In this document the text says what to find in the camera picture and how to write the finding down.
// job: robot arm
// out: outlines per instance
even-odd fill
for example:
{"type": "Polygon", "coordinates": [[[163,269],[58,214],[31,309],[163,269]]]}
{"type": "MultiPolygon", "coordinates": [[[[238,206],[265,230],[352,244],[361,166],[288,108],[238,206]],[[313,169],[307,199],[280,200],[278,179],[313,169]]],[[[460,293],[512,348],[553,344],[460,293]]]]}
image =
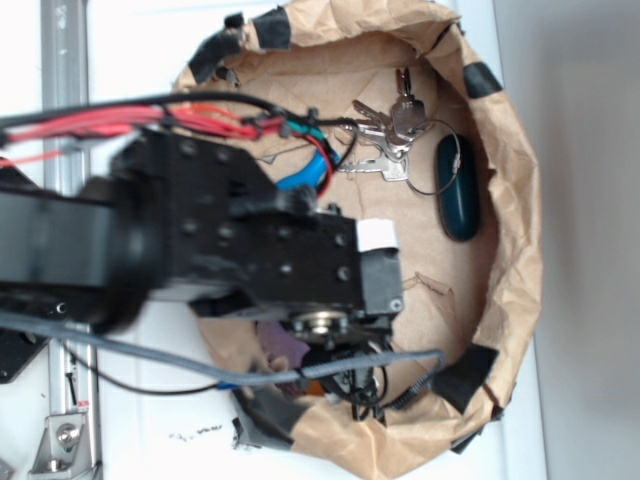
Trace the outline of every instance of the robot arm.
{"type": "MultiPolygon", "coordinates": [[[[200,316],[281,322],[312,364],[388,344],[403,308],[393,224],[321,210],[313,186],[286,187],[246,151],[166,127],[142,129],[76,197],[4,186],[0,306],[21,299],[108,332],[147,299],[186,302],[200,316]]],[[[364,370],[346,387],[322,383],[370,403],[364,370]]]]}

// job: brown paper bag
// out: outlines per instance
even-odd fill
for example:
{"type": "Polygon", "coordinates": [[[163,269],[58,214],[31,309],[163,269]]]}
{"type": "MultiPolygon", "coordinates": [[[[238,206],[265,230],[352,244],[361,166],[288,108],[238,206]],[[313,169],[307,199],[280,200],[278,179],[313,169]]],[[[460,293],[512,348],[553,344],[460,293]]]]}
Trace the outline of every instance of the brown paper bag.
{"type": "MultiPolygon", "coordinates": [[[[445,351],[449,368],[432,391],[389,410],[386,426],[371,418],[354,422],[349,405],[322,397],[298,401],[304,407],[293,419],[282,413],[294,401],[280,392],[238,397],[241,419],[270,422],[281,445],[367,479],[418,467],[506,407],[540,311],[537,161],[506,94],[456,21],[454,12],[421,0],[294,0],[246,24],[228,19],[176,83],[177,90],[238,90],[301,114],[317,107],[323,118],[359,117],[354,99],[388,112],[398,96],[395,69],[410,67],[413,93],[428,116],[449,122],[473,144],[482,227],[471,241],[449,239],[437,199],[415,194],[405,182],[337,174],[326,195],[345,216],[395,221],[406,308],[394,322],[394,347],[445,351]]],[[[416,142],[412,182],[433,190],[435,148],[448,134],[434,126],[416,142]]],[[[241,144],[256,158],[291,146],[279,138],[241,144]]],[[[355,160],[371,153],[360,147],[355,160]]],[[[299,150],[260,164],[281,178],[310,156],[299,150]]],[[[268,365],[252,325],[203,320],[201,329],[219,365],[268,365]]],[[[394,366],[391,390],[402,391],[427,368],[394,366]]]]}

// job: silver key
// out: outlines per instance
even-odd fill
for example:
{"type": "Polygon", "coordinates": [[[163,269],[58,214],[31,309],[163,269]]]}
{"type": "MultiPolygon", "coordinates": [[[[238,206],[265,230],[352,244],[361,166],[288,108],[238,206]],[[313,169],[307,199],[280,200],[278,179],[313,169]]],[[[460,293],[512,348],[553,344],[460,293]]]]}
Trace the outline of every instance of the silver key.
{"type": "Polygon", "coordinates": [[[407,155],[403,155],[397,162],[389,161],[384,152],[380,151],[380,156],[363,160],[357,163],[347,163],[341,165],[338,170],[341,172],[372,173],[380,172],[387,182],[397,182],[409,178],[409,160],[407,155]]]}
{"type": "Polygon", "coordinates": [[[398,135],[396,135],[395,129],[393,127],[393,122],[391,121],[391,117],[389,115],[387,115],[386,113],[378,112],[377,110],[374,110],[373,108],[365,105],[359,100],[353,101],[353,108],[355,108],[356,112],[369,117],[377,124],[377,126],[380,128],[380,131],[386,137],[387,143],[389,144],[389,148],[391,150],[397,152],[409,149],[411,141],[405,138],[400,138],[398,135]]]}
{"type": "Polygon", "coordinates": [[[411,94],[409,69],[396,70],[396,81],[400,97],[391,107],[391,121],[395,134],[404,140],[413,141],[425,131],[427,115],[424,103],[411,94]]]}

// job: screw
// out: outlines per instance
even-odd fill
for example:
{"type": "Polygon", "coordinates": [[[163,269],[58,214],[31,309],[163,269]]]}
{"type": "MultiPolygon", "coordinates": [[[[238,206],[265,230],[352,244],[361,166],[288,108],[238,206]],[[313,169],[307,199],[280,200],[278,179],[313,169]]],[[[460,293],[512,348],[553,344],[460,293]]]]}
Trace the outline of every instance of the screw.
{"type": "Polygon", "coordinates": [[[291,275],[291,273],[293,273],[293,267],[290,263],[283,263],[280,265],[280,274],[291,275]]]}
{"type": "Polygon", "coordinates": [[[327,333],[329,333],[329,327],[325,325],[316,325],[315,327],[311,328],[311,333],[313,333],[314,335],[326,335],[327,333]]]}
{"type": "Polygon", "coordinates": [[[340,267],[337,274],[338,279],[342,280],[343,282],[348,282],[349,280],[351,280],[351,270],[349,270],[349,267],[340,267]]]}
{"type": "Polygon", "coordinates": [[[235,232],[231,225],[223,223],[218,227],[218,235],[220,235],[222,238],[230,239],[235,236],[235,232]]]}
{"type": "Polygon", "coordinates": [[[230,160],[230,155],[229,152],[226,150],[218,150],[216,152],[216,158],[218,160],[218,162],[220,163],[229,163],[230,160]]]}
{"type": "Polygon", "coordinates": [[[347,244],[347,237],[345,237],[342,233],[338,233],[335,236],[334,241],[336,242],[337,246],[344,247],[347,244]]]}
{"type": "Polygon", "coordinates": [[[287,240],[291,238],[292,233],[293,232],[291,231],[290,227],[282,226],[278,228],[278,238],[282,240],[287,240]]]}
{"type": "Polygon", "coordinates": [[[404,303],[399,298],[394,298],[389,302],[389,308],[392,312],[399,312],[404,307],[404,303]]]}
{"type": "Polygon", "coordinates": [[[193,218],[186,218],[182,222],[182,233],[185,235],[195,235],[200,230],[200,225],[193,218]]]}
{"type": "Polygon", "coordinates": [[[47,462],[47,472],[58,472],[62,470],[62,460],[59,458],[52,458],[47,462]]]}
{"type": "Polygon", "coordinates": [[[193,140],[184,140],[180,142],[180,151],[187,157],[193,157],[198,154],[198,145],[193,140]]]}
{"type": "Polygon", "coordinates": [[[58,441],[65,446],[73,446],[70,445],[72,442],[78,443],[78,439],[80,438],[80,430],[76,428],[75,425],[70,423],[65,423],[58,428],[58,441]]]}

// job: black screw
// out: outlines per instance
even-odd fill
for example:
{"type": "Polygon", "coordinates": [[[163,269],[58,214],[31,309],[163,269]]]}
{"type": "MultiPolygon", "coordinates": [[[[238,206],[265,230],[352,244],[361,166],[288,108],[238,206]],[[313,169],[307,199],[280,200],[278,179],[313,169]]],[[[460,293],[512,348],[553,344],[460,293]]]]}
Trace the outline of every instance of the black screw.
{"type": "Polygon", "coordinates": [[[223,223],[218,227],[218,235],[222,238],[230,239],[233,238],[235,234],[233,227],[229,224],[223,223]]]}
{"type": "Polygon", "coordinates": [[[280,273],[285,276],[291,275],[293,273],[293,267],[290,263],[283,263],[280,265],[280,273]]]}
{"type": "Polygon", "coordinates": [[[195,235],[200,230],[200,225],[193,218],[187,218],[182,222],[182,233],[185,235],[195,235]]]}
{"type": "Polygon", "coordinates": [[[180,151],[187,157],[194,157],[198,154],[198,145],[193,140],[183,140],[180,142],[180,151]]]}
{"type": "Polygon", "coordinates": [[[287,240],[287,239],[291,238],[292,234],[293,234],[293,232],[291,231],[290,227],[282,226],[282,227],[278,228],[278,238],[280,238],[282,240],[287,240]]]}
{"type": "Polygon", "coordinates": [[[342,280],[343,282],[348,282],[349,280],[351,280],[351,270],[349,270],[349,267],[340,267],[338,268],[338,279],[342,280]]]}
{"type": "Polygon", "coordinates": [[[229,155],[229,152],[226,150],[218,150],[216,152],[216,158],[220,163],[229,163],[231,156],[229,155]]]}
{"type": "Polygon", "coordinates": [[[347,244],[347,237],[345,237],[342,233],[336,234],[334,241],[336,245],[339,247],[344,247],[347,244]]]}

